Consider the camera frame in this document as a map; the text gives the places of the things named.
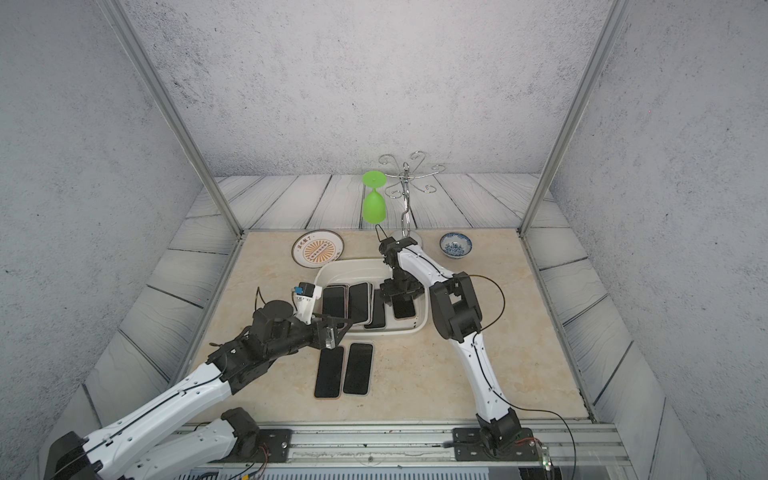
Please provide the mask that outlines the black phone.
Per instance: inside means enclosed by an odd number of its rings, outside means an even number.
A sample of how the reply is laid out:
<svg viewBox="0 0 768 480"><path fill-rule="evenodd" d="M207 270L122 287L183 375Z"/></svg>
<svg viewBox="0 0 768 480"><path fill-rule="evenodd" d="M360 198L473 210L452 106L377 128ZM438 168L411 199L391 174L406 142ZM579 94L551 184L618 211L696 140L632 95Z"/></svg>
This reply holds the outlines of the black phone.
<svg viewBox="0 0 768 480"><path fill-rule="evenodd" d="M314 397L316 399L334 399L341 393L342 370L345 349L337 346L320 352Z"/></svg>

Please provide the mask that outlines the light green case phone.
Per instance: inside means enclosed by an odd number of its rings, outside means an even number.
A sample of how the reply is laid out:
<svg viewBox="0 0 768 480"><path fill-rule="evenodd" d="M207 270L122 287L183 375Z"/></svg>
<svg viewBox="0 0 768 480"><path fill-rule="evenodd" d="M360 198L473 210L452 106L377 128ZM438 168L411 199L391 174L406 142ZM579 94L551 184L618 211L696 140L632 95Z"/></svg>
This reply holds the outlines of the light green case phone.
<svg viewBox="0 0 768 480"><path fill-rule="evenodd" d="M374 346L368 343L350 345L343 393L348 395L367 395L370 388Z"/></svg>

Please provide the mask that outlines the pink case phone front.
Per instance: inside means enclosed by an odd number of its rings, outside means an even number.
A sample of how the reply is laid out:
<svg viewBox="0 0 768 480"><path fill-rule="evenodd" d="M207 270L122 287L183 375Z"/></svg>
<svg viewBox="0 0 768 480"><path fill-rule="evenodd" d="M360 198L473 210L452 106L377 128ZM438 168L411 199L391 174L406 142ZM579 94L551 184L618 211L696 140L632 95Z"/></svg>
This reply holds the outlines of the pink case phone front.
<svg viewBox="0 0 768 480"><path fill-rule="evenodd" d="M348 318L354 324L367 325L372 320L372 285L361 282L348 288Z"/></svg>

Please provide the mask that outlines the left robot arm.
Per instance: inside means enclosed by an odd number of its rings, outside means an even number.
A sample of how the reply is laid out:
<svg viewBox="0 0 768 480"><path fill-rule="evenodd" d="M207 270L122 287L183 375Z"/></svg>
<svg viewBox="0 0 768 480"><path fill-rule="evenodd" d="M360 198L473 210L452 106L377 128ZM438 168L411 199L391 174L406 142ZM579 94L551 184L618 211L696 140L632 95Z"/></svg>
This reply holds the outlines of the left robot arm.
<svg viewBox="0 0 768 480"><path fill-rule="evenodd" d="M279 358L304 347L336 346L349 322L313 309L295 309L282 300L256 309L250 325L176 385L106 427L85 436L69 432L54 441L45 478L171 479L227 457L268 457L258 425L241 407L181 438L168 437L263 376Z"/></svg>

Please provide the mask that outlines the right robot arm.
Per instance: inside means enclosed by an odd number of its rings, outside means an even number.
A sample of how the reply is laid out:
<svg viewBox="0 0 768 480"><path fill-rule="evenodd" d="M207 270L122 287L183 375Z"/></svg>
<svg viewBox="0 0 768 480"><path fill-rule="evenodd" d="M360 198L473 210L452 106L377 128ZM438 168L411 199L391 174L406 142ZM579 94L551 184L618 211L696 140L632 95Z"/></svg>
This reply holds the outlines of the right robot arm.
<svg viewBox="0 0 768 480"><path fill-rule="evenodd" d="M511 447L522 438L523 427L486 351L482 311L470 276L439 265L411 237L386 237L379 252L392 271L382 287L385 298L428 297L433 325L456 351L469 381L484 447L496 455Z"/></svg>

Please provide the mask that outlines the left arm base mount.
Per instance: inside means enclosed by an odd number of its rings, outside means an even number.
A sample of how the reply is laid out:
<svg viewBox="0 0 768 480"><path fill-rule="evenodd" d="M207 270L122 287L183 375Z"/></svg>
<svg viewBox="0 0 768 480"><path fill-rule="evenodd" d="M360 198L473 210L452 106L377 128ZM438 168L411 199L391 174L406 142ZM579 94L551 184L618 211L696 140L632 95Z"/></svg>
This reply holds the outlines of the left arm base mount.
<svg viewBox="0 0 768 480"><path fill-rule="evenodd" d="M243 438L236 436L236 442L228 455L214 460L214 464L255 463L261 465L288 462L293 431L291 429L260 429L258 433L247 433Z"/></svg>

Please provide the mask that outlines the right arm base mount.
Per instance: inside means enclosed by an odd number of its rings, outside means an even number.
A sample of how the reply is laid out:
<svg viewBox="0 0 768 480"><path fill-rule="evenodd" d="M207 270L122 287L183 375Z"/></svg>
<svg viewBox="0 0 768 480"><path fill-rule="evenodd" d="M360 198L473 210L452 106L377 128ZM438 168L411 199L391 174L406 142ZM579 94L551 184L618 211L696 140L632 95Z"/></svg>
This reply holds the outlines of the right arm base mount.
<svg viewBox="0 0 768 480"><path fill-rule="evenodd" d="M529 428L522 428L511 436L494 435L488 429L454 428L452 439L443 444L452 449L460 462L511 461L539 462L539 447Z"/></svg>

